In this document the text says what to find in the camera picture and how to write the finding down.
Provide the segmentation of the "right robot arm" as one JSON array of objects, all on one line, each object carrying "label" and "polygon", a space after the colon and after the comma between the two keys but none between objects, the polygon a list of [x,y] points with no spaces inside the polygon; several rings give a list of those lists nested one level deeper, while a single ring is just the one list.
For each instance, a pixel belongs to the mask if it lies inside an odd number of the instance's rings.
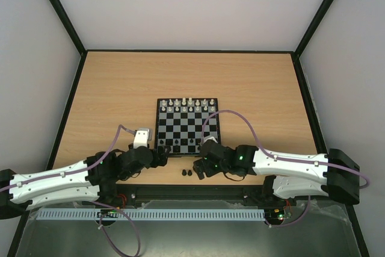
[{"label": "right robot arm", "polygon": [[257,146],[239,145],[232,149],[207,140],[193,170],[199,179],[216,174],[264,175],[263,199],[277,203],[298,196],[325,196],[346,205],[360,202],[359,166],[343,151],[296,155],[264,151]]}]

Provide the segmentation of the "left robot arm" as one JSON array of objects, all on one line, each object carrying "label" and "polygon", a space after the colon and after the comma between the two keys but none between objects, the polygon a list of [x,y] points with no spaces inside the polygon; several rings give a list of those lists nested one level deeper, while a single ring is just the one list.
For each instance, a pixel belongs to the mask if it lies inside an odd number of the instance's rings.
[{"label": "left robot arm", "polygon": [[1,170],[1,219],[56,203],[112,202],[117,196],[117,181],[138,175],[142,169],[165,166],[170,151],[170,146],[140,146],[126,152],[99,152],[67,167],[40,173]]}]

